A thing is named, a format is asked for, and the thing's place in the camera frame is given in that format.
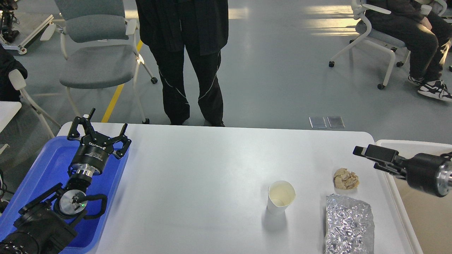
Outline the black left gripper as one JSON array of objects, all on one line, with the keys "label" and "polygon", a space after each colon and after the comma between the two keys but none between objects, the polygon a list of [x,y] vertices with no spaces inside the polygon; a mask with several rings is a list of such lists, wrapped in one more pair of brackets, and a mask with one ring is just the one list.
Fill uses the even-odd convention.
[{"label": "black left gripper", "polygon": [[[92,108],[87,117],[75,117],[69,129],[67,140],[80,140],[80,146],[69,166],[70,176],[84,171],[89,176],[101,175],[109,156],[113,154],[116,159],[121,159],[131,145],[131,139],[125,135],[127,123],[123,125],[120,134],[116,137],[110,137],[107,140],[96,138],[95,129],[91,124],[95,110]],[[78,131],[79,125],[83,127],[85,133],[82,138]],[[116,143],[122,143],[123,146],[115,150]]]}]

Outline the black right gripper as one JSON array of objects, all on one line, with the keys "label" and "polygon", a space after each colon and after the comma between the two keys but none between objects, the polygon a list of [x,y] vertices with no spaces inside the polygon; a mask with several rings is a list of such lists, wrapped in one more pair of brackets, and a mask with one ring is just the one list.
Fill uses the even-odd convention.
[{"label": "black right gripper", "polygon": [[451,191],[451,153],[437,155],[418,153],[406,159],[393,149],[369,144],[355,146],[353,155],[375,162],[374,168],[391,175],[401,175],[418,191],[444,197]]}]

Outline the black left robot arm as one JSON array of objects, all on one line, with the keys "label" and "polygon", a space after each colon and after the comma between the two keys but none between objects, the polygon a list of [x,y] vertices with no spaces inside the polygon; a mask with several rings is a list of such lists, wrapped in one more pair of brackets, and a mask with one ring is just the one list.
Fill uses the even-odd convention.
[{"label": "black left robot arm", "polygon": [[41,150],[1,217],[2,254],[86,254],[100,240],[127,161],[127,124],[109,137],[91,117]]}]

